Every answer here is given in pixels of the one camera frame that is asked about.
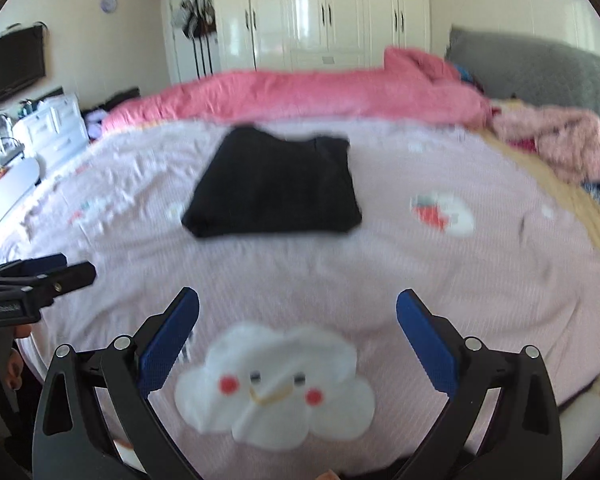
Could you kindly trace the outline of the left hand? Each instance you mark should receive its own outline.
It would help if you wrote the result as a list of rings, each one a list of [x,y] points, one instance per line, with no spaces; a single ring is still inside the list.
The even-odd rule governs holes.
[[[19,325],[14,327],[14,339],[26,339],[32,333],[31,325]],[[22,385],[23,359],[16,348],[12,348],[7,360],[4,383],[12,391],[17,391]]]

